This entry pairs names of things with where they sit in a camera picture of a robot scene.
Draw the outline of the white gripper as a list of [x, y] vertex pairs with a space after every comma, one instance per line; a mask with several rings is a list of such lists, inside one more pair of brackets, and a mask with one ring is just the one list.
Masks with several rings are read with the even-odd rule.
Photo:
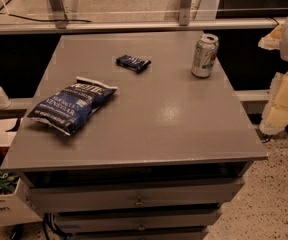
[[[258, 46], [266, 50], [279, 50], [281, 58], [288, 62], [288, 17], [262, 37]], [[288, 125], [288, 72], [276, 73], [272, 79], [269, 100], [265, 105], [259, 129], [263, 134], [276, 135]]]

